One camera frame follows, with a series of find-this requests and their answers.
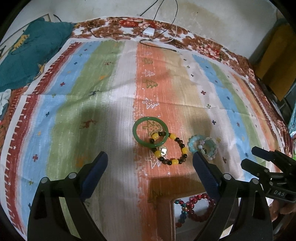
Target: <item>green jade bangle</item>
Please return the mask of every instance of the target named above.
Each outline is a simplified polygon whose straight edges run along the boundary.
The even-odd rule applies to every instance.
[[[148,143],[148,142],[145,142],[143,140],[141,140],[138,135],[137,135],[137,128],[138,128],[138,125],[141,124],[142,122],[144,121],[155,121],[157,123],[159,123],[161,125],[161,127],[163,128],[163,131],[165,131],[165,137],[163,138],[163,140],[157,144],[151,144],[151,143]],[[152,117],[152,116],[147,116],[147,117],[142,117],[140,119],[138,119],[135,124],[133,125],[133,136],[134,138],[136,139],[136,141],[141,144],[142,146],[145,146],[145,147],[149,147],[149,148],[155,148],[155,147],[159,147],[159,146],[162,146],[168,139],[168,127],[167,125],[161,120],[161,119],[158,119],[156,117]]]

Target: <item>yellow bead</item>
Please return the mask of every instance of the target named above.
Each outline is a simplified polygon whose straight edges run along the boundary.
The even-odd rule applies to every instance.
[[[187,147],[183,147],[182,148],[182,153],[183,154],[187,154],[188,153],[188,148]]]
[[[159,138],[159,135],[158,133],[154,133],[152,136],[151,136],[152,139],[154,140],[157,140]]]
[[[172,160],[172,164],[173,164],[173,165],[177,165],[177,164],[179,164],[179,161],[178,161],[177,159],[173,159],[173,160]]]
[[[176,139],[176,138],[177,138],[177,135],[176,135],[176,134],[174,134],[174,133],[172,133],[172,134],[170,134],[170,138],[174,140],[174,139]]]
[[[161,157],[161,152],[160,152],[160,151],[156,151],[156,152],[154,153],[154,155],[155,155],[157,158],[159,158],[159,157]]]

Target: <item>white plug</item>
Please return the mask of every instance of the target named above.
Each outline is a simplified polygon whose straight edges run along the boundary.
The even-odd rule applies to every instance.
[[[143,31],[143,34],[144,35],[148,35],[148,36],[153,36],[154,35],[154,31],[155,31],[155,29],[148,27],[147,29],[145,29]]]

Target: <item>metal screw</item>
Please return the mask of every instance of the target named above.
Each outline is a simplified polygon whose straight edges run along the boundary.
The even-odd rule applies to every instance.
[[[225,173],[225,174],[223,175],[223,177],[224,177],[226,180],[230,180],[230,179],[232,178],[232,176],[231,176],[230,174],[228,174],[228,173]]]
[[[41,179],[41,183],[46,183],[47,180],[48,180],[48,178],[47,177],[44,177],[44,178]]]
[[[252,182],[253,182],[254,184],[258,184],[258,183],[259,183],[259,181],[258,181],[257,178],[252,178]]]
[[[75,172],[71,172],[70,174],[69,174],[69,178],[70,179],[73,179],[73,178],[75,178],[77,176],[77,174],[75,173]]]

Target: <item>beaded bracelet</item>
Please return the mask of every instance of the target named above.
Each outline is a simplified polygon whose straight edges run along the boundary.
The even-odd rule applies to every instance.
[[[197,214],[194,213],[193,208],[194,208],[194,204],[196,204],[201,199],[207,199],[209,201],[209,207],[207,208],[207,211],[205,212],[205,214],[198,216]],[[182,224],[185,223],[185,219],[187,218],[187,215],[191,220],[196,222],[206,221],[211,215],[211,212],[213,211],[215,206],[215,201],[209,198],[209,196],[206,193],[190,197],[189,201],[186,203],[180,199],[176,200],[174,203],[180,204],[182,207],[180,218],[178,219],[178,222],[175,224],[176,228],[182,227]]]
[[[206,144],[210,149],[207,150],[204,148],[204,144]],[[191,136],[187,142],[187,145],[190,152],[195,153],[200,151],[202,154],[206,155],[210,161],[216,157],[217,145],[210,137],[204,137],[203,135]]]
[[[166,136],[166,132],[159,131],[158,133],[152,134],[150,143],[154,144],[155,140],[157,140],[160,136]],[[183,141],[176,136],[176,134],[169,133],[168,136],[170,139],[175,140],[179,144],[179,147],[181,148],[182,156],[179,159],[175,159],[175,158],[171,160],[165,159],[164,156],[166,155],[166,147],[164,146],[160,146],[159,150],[157,148],[152,148],[151,150],[153,151],[154,155],[158,158],[158,160],[161,161],[163,164],[168,164],[169,166],[182,164],[183,162],[186,161],[188,149],[185,147],[185,144],[183,144]]]

